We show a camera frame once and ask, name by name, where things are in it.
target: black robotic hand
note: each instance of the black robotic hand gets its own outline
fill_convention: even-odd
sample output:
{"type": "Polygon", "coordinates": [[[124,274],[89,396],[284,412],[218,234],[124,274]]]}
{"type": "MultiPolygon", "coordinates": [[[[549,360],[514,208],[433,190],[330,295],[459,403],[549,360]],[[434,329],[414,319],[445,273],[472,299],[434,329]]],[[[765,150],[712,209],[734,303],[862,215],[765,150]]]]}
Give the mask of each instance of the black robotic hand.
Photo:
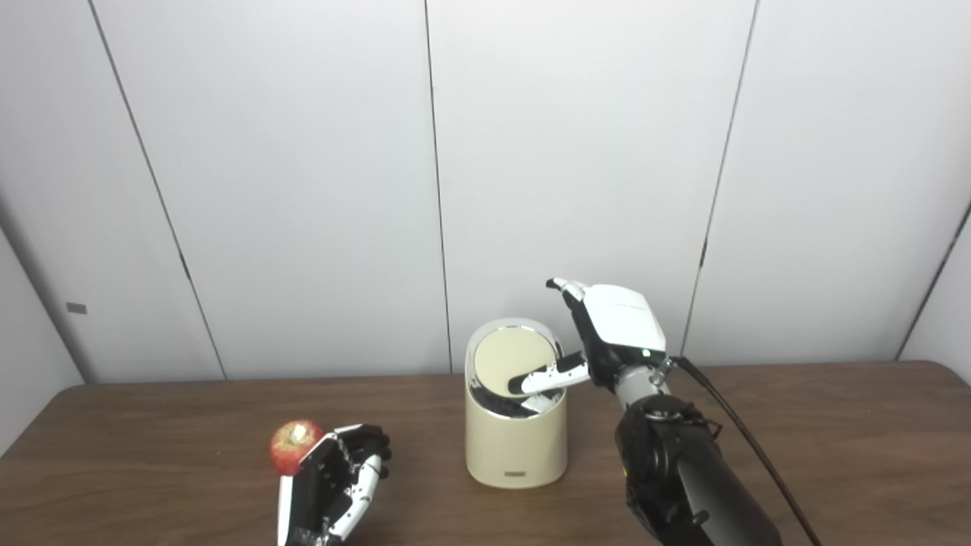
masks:
{"type": "Polygon", "coordinates": [[[280,480],[278,546],[340,546],[386,478],[390,439],[380,427],[353,425],[328,432],[280,480]]]}

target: black robot forearm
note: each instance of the black robot forearm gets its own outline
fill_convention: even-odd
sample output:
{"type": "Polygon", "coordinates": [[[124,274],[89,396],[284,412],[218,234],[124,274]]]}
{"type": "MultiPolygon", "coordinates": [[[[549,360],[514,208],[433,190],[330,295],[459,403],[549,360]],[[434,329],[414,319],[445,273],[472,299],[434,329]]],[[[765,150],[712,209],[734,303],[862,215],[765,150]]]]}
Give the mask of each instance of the black robot forearm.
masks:
{"type": "Polygon", "coordinates": [[[615,438],[627,503],[663,546],[782,545],[692,404],[645,396],[624,411],[615,438]]]}

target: wooden table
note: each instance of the wooden table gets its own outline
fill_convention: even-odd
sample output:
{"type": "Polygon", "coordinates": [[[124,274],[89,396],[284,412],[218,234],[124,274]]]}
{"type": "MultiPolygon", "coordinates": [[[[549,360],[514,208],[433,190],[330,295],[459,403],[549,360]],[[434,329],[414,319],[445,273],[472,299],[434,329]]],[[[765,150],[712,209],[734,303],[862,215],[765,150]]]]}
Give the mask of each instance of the wooden table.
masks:
{"type": "MultiPolygon", "coordinates": [[[[929,362],[708,368],[787,479],[823,542],[971,544],[971,389],[929,362]]],[[[726,421],[680,372],[674,392],[726,421]]],[[[391,476],[356,546],[653,544],[627,512],[619,408],[570,392],[570,464],[531,491],[466,472],[458,376],[78,387],[0,459],[3,546],[275,544],[273,430],[310,418],[391,435],[391,476]]],[[[732,427],[730,464],[778,524],[807,541],[732,427]]]]}

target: panel seam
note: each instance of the panel seam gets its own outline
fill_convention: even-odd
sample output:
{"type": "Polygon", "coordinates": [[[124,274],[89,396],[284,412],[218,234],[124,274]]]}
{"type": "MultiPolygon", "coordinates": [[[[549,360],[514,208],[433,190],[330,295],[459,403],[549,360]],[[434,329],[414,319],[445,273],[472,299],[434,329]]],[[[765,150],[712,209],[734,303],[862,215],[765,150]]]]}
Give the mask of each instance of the panel seam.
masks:
{"type": "Polygon", "coordinates": [[[445,264],[445,229],[442,220],[442,176],[438,166],[438,124],[435,120],[435,79],[431,68],[431,31],[428,25],[428,0],[423,0],[425,15],[425,50],[428,52],[428,95],[431,105],[431,138],[435,151],[435,193],[438,197],[438,240],[442,255],[442,290],[445,294],[445,335],[449,344],[449,373],[455,373],[452,361],[452,319],[449,315],[449,280],[445,264]]]}
{"type": "Polygon", "coordinates": [[[957,244],[957,239],[961,236],[961,232],[964,231],[964,226],[967,225],[969,215],[971,215],[971,203],[968,203],[967,208],[964,209],[964,217],[961,218],[961,222],[957,225],[957,231],[954,233],[954,238],[951,239],[951,244],[944,252],[944,257],[941,259],[941,263],[937,266],[937,271],[934,272],[934,278],[931,279],[930,286],[927,287],[927,292],[923,295],[921,305],[917,308],[917,314],[914,316],[914,320],[911,321],[910,327],[907,328],[907,334],[904,335],[904,340],[900,344],[900,348],[897,350],[897,354],[893,358],[894,360],[900,360],[900,357],[903,356],[904,349],[907,348],[907,343],[914,334],[914,328],[917,327],[917,323],[921,319],[923,310],[927,307],[927,302],[930,300],[930,295],[934,293],[934,289],[937,287],[937,282],[941,279],[941,274],[944,273],[944,267],[948,264],[948,260],[951,259],[951,253],[954,251],[954,245],[957,244]]]}
{"type": "MultiPolygon", "coordinates": [[[[145,160],[146,166],[149,168],[149,175],[151,176],[151,182],[155,187],[155,193],[158,196],[158,202],[162,206],[162,213],[165,216],[165,221],[169,225],[169,232],[172,234],[172,240],[176,245],[176,251],[179,253],[180,258],[184,261],[184,253],[182,245],[179,242],[179,236],[176,234],[176,229],[172,225],[172,217],[169,215],[169,208],[165,204],[165,198],[162,195],[162,189],[158,186],[158,179],[155,177],[155,169],[151,165],[151,159],[149,157],[149,151],[145,147],[145,140],[142,138],[142,131],[138,128],[138,122],[135,121],[135,114],[132,112],[131,103],[128,101],[128,93],[124,90],[124,85],[121,83],[121,74],[118,71],[117,65],[115,63],[115,56],[112,55],[111,47],[108,45],[108,37],[105,35],[105,29],[101,25],[101,17],[98,16],[98,10],[94,7],[94,0],[87,0],[87,5],[91,9],[91,16],[94,17],[94,25],[98,29],[98,36],[101,38],[101,45],[105,49],[105,55],[108,56],[108,62],[112,67],[112,73],[115,75],[115,83],[117,84],[118,91],[121,94],[121,101],[124,103],[125,111],[128,113],[128,120],[131,121],[132,129],[135,131],[135,138],[138,141],[139,149],[142,151],[142,158],[145,160]]],[[[206,334],[209,336],[209,342],[213,346],[213,352],[216,355],[216,362],[219,365],[219,371],[222,372],[222,379],[228,381],[229,377],[226,375],[226,368],[222,365],[222,358],[219,355],[219,349],[216,346],[216,339],[213,337],[213,331],[209,327],[209,320],[206,319],[206,312],[202,308],[202,302],[199,299],[199,291],[195,287],[195,282],[192,281],[191,275],[188,275],[188,267],[185,265],[186,280],[192,289],[192,296],[195,298],[196,307],[199,309],[199,315],[202,317],[202,324],[206,328],[206,334]]]]}
{"type": "MultiPolygon", "coordinates": [[[[705,239],[703,243],[704,252],[708,251],[709,238],[712,232],[712,220],[715,217],[715,208],[718,204],[719,199],[719,189],[721,189],[721,177],[724,174],[725,169],[725,158],[728,156],[728,146],[731,143],[732,128],[735,126],[735,114],[738,112],[738,102],[739,96],[742,94],[742,83],[745,80],[745,70],[749,66],[749,53],[752,50],[752,38],[755,33],[755,23],[758,20],[758,9],[761,6],[761,0],[755,0],[752,7],[752,20],[749,22],[749,35],[745,40],[745,52],[742,53],[742,66],[738,72],[738,83],[735,86],[735,97],[732,100],[731,114],[728,117],[728,128],[725,132],[725,142],[724,146],[721,148],[721,161],[719,163],[719,173],[715,178],[715,190],[712,193],[712,206],[708,211],[708,224],[705,226],[705,239]]],[[[687,335],[691,329],[691,318],[694,314],[694,303],[695,298],[698,295],[698,285],[701,280],[701,270],[704,265],[704,261],[698,265],[698,271],[694,276],[694,287],[691,289],[691,300],[687,306],[687,318],[685,320],[685,336],[681,340],[681,355],[685,354],[685,349],[687,348],[687,335]]]]}

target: apple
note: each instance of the apple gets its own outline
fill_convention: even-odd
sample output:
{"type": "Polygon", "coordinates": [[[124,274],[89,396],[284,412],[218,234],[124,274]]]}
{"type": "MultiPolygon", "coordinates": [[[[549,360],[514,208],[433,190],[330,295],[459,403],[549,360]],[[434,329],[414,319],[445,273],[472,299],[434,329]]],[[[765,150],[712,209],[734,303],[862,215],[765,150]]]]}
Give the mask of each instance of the apple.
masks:
{"type": "Polygon", "coordinates": [[[323,437],[323,430],[313,421],[291,421],[273,433],[270,440],[270,459],[283,476],[295,476],[300,461],[323,437]]]}

